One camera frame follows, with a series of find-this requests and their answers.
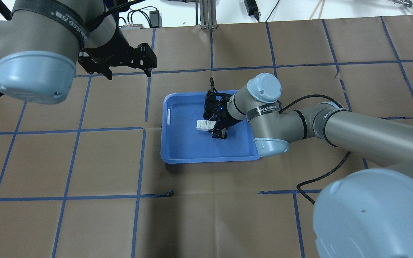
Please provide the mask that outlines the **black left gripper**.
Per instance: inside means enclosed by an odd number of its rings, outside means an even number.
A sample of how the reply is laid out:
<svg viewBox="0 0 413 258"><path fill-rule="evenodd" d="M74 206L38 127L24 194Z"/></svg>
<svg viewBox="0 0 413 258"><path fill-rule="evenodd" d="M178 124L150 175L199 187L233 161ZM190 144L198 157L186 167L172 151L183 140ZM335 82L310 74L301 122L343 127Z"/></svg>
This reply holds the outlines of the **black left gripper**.
<svg viewBox="0 0 413 258"><path fill-rule="evenodd" d="M120 53L105 58L93 58L85 52L80 52L77 61L87 73L98 73L108 80L113 79L110 67L126 66L141 69L148 78L151 77L152 70L157 67L156 54L148 43L141 43L137 48L129 46Z"/></svg>

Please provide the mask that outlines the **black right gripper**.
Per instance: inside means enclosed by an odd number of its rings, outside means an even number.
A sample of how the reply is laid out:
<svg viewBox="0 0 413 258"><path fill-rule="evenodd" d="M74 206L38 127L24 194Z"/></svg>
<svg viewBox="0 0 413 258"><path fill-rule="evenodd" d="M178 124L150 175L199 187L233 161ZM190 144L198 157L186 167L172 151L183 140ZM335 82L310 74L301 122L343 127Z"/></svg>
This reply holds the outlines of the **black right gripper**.
<svg viewBox="0 0 413 258"><path fill-rule="evenodd" d="M233 103L232 97L231 94L219 93L213 90L206 92L203 119L216 121L216 125L212 130L213 139L227 139L227 129L244 119L236 119L229 113L227 105Z"/></svg>

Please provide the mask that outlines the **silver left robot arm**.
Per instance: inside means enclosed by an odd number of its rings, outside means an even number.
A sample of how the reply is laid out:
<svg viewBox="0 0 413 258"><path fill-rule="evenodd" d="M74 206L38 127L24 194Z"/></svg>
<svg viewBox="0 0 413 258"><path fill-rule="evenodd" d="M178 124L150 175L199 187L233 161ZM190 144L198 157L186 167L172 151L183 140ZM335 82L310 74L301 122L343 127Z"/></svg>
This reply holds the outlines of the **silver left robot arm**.
<svg viewBox="0 0 413 258"><path fill-rule="evenodd" d="M111 67L151 76L156 54L148 43L131 47L114 17L138 1L17 0L0 21L0 93L40 104L68 97L76 65L113 78Z"/></svg>

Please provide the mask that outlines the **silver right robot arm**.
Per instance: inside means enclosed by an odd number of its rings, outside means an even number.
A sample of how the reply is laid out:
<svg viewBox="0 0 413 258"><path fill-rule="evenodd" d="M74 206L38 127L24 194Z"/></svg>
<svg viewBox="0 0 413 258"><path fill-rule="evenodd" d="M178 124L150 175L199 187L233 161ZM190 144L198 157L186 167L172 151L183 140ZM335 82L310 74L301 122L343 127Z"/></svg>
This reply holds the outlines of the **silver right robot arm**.
<svg viewBox="0 0 413 258"><path fill-rule="evenodd" d="M354 113L326 95L315 106L286 112L277 100L282 86L270 73L252 78L234 94L220 93L210 79L204 119L215 121L213 138L246 120L261 157L288 152L290 143L318 138L347 151L338 167L299 183L314 206L313 231L320 258L413 258L413 126ZM378 168L330 183L313 200L301 187L326 178L351 153Z"/></svg>

